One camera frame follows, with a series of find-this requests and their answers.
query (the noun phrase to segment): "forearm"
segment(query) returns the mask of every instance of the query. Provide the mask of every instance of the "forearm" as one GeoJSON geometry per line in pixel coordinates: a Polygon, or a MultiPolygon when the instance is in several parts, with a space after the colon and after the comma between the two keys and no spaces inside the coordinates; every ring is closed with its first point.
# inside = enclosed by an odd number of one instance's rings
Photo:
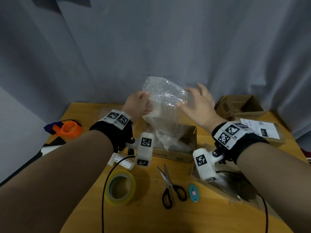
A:
{"type": "Polygon", "coordinates": [[[256,143],[237,165],[264,199],[294,232],[311,227],[311,167],[280,149],[256,143]]]}
{"type": "Polygon", "coordinates": [[[4,232],[59,232],[111,158],[111,141],[99,131],[48,153],[0,188],[4,232]]]}

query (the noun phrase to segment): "scissors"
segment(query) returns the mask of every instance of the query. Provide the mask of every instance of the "scissors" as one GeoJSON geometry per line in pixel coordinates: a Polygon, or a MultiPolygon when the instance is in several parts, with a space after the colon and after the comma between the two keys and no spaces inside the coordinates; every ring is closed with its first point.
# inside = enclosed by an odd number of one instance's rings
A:
{"type": "Polygon", "coordinates": [[[166,182],[166,189],[162,195],[162,203],[164,205],[164,207],[166,209],[170,209],[172,208],[172,205],[173,205],[173,201],[171,199],[171,195],[169,194],[169,187],[171,186],[173,188],[173,190],[176,192],[178,198],[181,200],[181,201],[186,201],[187,200],[187,194],[186,194],[186,191],[184,188],[182,188],[181,186],[179,185],[173,185],[170,181],[169,181],[169,173],[167,172],[167,168],[166,168],[166,165],[164,164],[164,173],[161,171],[161,169],[159,167],[157,167],[161,176],[163,177],[163,179],[165,180],[166,182]],[[184,192],[184,197],[181,196],[181,194],[178,192],[178,190],[182,190],[184,192]],[[166,205],[165,202],[164,202],[164,199],[165,199],[165,196],[167,196],[168,200],[169,200],[169,205],[166,205]]]}

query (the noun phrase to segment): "person's left hand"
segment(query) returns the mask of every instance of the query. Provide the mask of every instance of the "person's left hand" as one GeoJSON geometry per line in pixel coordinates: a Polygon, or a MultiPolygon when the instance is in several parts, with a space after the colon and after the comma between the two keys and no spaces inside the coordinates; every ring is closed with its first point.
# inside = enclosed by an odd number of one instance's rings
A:
{"type": "Polygon", "coordinates": [[[136,123],[142,115],[147,115],[152,111],[149,101],[150,92],[138,91],[131,94],[125,102],[122,111],[130,115],[132,123],[136,123]]]}

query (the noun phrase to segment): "orange tape dispenser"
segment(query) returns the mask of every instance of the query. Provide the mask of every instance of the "orange tape dispenser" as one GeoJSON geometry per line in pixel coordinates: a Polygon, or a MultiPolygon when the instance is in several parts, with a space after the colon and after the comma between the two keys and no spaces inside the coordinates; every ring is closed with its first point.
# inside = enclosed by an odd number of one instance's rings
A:
{"type": "Polygon", "coordinates": [[[50,133],[51,135],[64,136],[68,138],[77,138],[82,133],[82,126],[76,120],[67,119],[48,124],[44,127],[44,130],[50,133]]]}

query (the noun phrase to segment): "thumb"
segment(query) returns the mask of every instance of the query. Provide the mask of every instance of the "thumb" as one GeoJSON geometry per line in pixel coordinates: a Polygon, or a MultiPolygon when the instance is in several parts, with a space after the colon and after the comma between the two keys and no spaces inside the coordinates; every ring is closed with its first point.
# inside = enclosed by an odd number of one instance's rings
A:
{"type": "Polygon", "coordinates": [[[188,115],[189,117],[191,117],[191,112],[192,112],[192,110],[187,106],[187,105],[185,105],[184,103],[182,103],[182,102],[177,102],[177,107],[179,108],[179,109],[181,109],[186,115],[188,115]]]}
{"type": "Polygon", "coordinates": [[[144,104],[147,103],[147,101],[149,100],[149,97],[150,97],[150,92],[144,92],[142,97],[141,97],[141,100],[144,104]]]}

